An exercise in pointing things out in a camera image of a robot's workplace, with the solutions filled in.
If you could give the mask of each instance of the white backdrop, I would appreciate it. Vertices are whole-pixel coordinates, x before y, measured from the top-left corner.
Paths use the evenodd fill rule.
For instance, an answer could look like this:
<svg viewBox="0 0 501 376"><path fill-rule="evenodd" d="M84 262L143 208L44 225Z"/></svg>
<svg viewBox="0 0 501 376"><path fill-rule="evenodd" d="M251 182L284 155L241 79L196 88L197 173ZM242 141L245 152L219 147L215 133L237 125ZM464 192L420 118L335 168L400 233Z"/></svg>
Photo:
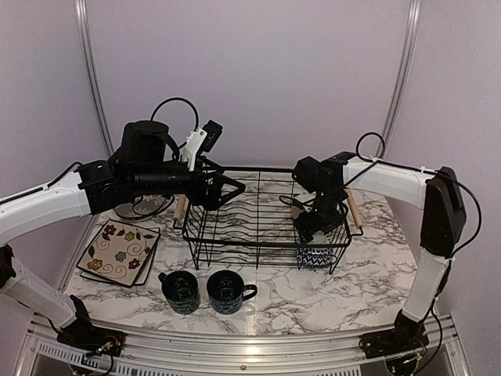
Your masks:
<svg viewBox="0 0 501 376"><path fill-rule="evenodd" d="M224 127L211 159L290 166L353 150L382 131L402 52L401 0L88 2L99 87L115 147L169 96ZM184 103L157 120L178 143Z"/></svg>

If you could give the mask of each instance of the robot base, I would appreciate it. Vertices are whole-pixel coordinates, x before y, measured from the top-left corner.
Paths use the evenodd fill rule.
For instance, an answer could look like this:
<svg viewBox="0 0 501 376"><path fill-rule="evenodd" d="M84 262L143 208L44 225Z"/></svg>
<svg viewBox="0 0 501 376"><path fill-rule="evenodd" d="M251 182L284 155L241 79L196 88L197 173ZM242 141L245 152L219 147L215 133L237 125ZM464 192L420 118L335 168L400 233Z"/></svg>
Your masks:
<svg viewBox="0 0 501 376"><path fill-rule="evenodd" d="M412 340L404 345L397 345L399 341L395 341L396 338L396 329L377 331L361 336L359 345L360 349L366 354L366 358L372 359L379 356L390 356L400 352L404 353L406 351L422 349L423 345L427 346L430 343L424 329L418 331Z"/></svg>

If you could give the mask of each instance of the dish rack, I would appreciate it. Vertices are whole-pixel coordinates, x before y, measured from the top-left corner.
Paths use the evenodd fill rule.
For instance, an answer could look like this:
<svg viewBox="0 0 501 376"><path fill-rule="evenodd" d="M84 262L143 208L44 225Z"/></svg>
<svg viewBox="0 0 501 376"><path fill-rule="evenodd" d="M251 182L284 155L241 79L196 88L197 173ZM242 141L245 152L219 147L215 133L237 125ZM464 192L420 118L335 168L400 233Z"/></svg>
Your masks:
<svg viewBox="0 0 501 376"><path fill-rule="evenodd" d="M188 204L182 236L195 267L201 262L259 266L328 268L332 273L354 236L343 223L326 234L324 244L301 244L290 206L280 197L308 193L292 179L289 168L222 168L246 185L245 192L217 211Z"/></svg>

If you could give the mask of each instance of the marble countertop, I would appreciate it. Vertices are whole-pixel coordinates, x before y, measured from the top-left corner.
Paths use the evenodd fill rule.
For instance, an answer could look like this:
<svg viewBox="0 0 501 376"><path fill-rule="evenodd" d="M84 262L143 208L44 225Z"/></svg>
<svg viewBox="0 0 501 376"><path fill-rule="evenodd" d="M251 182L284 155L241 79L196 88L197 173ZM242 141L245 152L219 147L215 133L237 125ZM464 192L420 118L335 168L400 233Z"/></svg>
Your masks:
<svg viewBox="0 0 501 376"><path fill-rule="evenodd" d="M416 262L385 198L356 191L354 197L365 235L353 238L332 275L325 269L231 265L246 283L258 286L257 297L233 315L216 313L205 290L208 277L227 266L202 262L195 270L181 231L172 229L174 209L139 223L160 227L161 233L146 285L125 288L93 282L75 269L66 293L82 299L93 319L167 331L304 334L390 324L409 293ZM94 233L108 219L119 220L112 211L102 214ZM193 273L200 286L200 308L187 316L172 311L157 278L179 269Z"/></svg>

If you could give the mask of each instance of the dark blue mug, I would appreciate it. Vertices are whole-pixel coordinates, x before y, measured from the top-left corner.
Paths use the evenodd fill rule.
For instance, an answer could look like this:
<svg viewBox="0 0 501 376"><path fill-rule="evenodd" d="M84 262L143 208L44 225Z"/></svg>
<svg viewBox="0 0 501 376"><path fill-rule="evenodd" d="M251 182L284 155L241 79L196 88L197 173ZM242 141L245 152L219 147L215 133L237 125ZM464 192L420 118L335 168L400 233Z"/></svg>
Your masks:
<svg viewBox="0 0 501 376"><path fill-rule="evenodd" d="M166 275L160 273L162 292L171 308L183 315L195 311L200 305L198 281L190 272L178 270Z"/></svg>
<svg viewBox="0 0 501 376"><path fill-rule="evenodd" d="M244 284L242 277L231 270L220 270L207 281L207 292L212 307L219 313L229 315L238 311L242 302L256 296L258 287L255 284Z"/></svg>

